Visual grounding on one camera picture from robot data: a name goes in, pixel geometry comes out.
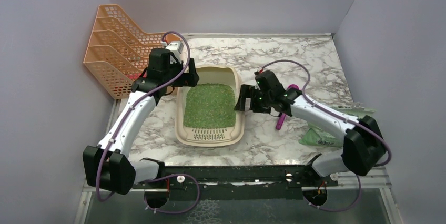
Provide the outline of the purple plastic litter scoop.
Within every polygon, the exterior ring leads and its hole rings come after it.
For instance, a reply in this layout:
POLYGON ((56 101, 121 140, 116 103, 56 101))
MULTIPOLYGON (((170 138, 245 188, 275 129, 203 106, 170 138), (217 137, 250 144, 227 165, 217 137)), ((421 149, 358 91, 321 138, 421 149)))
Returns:
MULTIPOLYGON (((296 89, 296 90, 299 90, 299 87, 298 87, 298 85, 291 84, 291 85, 288 86, 287 89, 296 89)), ((286 118, 287 118, 287 115, 286 115, 286 114, 284 114, 284 113, 280 113, 280 114, 279 114, 279 118, 278 118, 278 120, 277 120, 277 123, 276 123, 276 126, 275 126, 275 130, 280 130, 280 129, 282 128, 282 125, 283 125, 283 123, 285 122, 286 118)))

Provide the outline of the beige plastic litter box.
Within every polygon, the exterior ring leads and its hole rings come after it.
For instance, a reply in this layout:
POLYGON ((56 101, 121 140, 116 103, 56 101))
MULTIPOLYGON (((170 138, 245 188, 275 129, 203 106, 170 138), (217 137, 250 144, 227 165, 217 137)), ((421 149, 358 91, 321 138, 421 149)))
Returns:
MULTIPOLYGON (((233 67, 202 65, 197 66, 196 71, 199 76, 198 84, 212 83, 230 86, 235 93, 235 104, 237 103, 242 81, 233 67)), ((242 138, 245 129, 245 116, 240 111, 236 111, 236 123, 233 127, 198 129, 184 126, 186 95, 191 88, 179 87, 177 91, 175 118, 177 139, 185 145, 198 147, 221 147, 237 143, 242 138)))

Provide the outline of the green litter bag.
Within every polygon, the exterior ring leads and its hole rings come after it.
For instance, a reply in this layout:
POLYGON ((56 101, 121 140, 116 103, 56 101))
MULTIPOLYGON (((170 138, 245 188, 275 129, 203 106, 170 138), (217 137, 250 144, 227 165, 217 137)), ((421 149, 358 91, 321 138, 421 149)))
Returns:
POLYGON ((360 106, 331 106, 330 110, 336 110, 341 118, 328 115, 310 105, 292 106, 292 115, 305 120, 310 127, 308 132, 299 140, 300 144, 341 148, 346 130, 354 127, 352 124, 346 124, 344 119, 357 120, 366 115, 372 116, 376 112, 374 109, 360 106))

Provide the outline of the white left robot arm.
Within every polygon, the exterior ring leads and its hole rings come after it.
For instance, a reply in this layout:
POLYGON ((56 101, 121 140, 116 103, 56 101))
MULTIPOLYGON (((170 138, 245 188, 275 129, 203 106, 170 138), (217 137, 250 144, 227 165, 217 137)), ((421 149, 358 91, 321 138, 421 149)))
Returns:
POLYGON ((106 136, 83 152, 86 181, 89 186, 127 194, 134 184, 147 182, 160 187, 165 182, 164 163, 151 158, 129 161, 130 149, 143 122, 165 96, 167 87, 195 87, 199 76, 194 59, 181 61, 176 52, 167 48, 153 49, 149 64, 131 86, 123 112, 106 136))

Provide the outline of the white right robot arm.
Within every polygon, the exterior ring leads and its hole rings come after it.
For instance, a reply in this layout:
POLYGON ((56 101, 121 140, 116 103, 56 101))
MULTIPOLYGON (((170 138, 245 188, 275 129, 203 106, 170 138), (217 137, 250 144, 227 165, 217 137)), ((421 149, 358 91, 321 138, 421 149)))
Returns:
POLYGON ((255 81, 255 85, 241 85, 235 111, 245 111, 249 99, 249 109, 254 113, 268 114, 274 109, 303 119, 341 140, 341 150, 320 154, 307 163, 303 172, 307 184, 315 186, 324 177, 338 172, 366 176, 386 153, 374 118, 343 114, 310 99, 303 89, 285 89, 270 70, 256 73, 255 81))

